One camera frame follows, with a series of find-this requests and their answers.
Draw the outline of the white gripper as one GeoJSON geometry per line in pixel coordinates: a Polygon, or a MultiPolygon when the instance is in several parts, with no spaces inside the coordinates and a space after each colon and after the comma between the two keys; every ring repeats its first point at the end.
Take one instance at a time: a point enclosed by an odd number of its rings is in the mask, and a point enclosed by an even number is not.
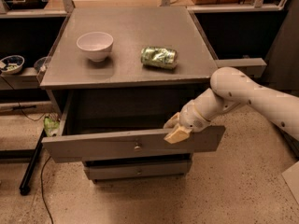
{"type": "Polygon", "coordinates": [[[164,129],[170,129],[164,140],[170,144],[184,141],[190,137],[192,130],[197,133],[203,131],[210,122],[203,118],[196,109],[194,100],[190,100],[180,112],[174,114],[165,124],[164,129]]]}

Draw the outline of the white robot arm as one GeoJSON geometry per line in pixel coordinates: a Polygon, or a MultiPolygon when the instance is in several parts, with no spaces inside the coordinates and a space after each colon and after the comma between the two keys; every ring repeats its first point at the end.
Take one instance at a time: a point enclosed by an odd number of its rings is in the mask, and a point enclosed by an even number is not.
{"type": "Polygon", "coordinates": [[[164,140],[181,142],[191,133],[203,131],[219,115],[249,105],[282,131],[299,140],[299,98],[254,82],[233,67],[216,70],[210,87],[190,100],[164,125],[171,129],[164,140]]]}

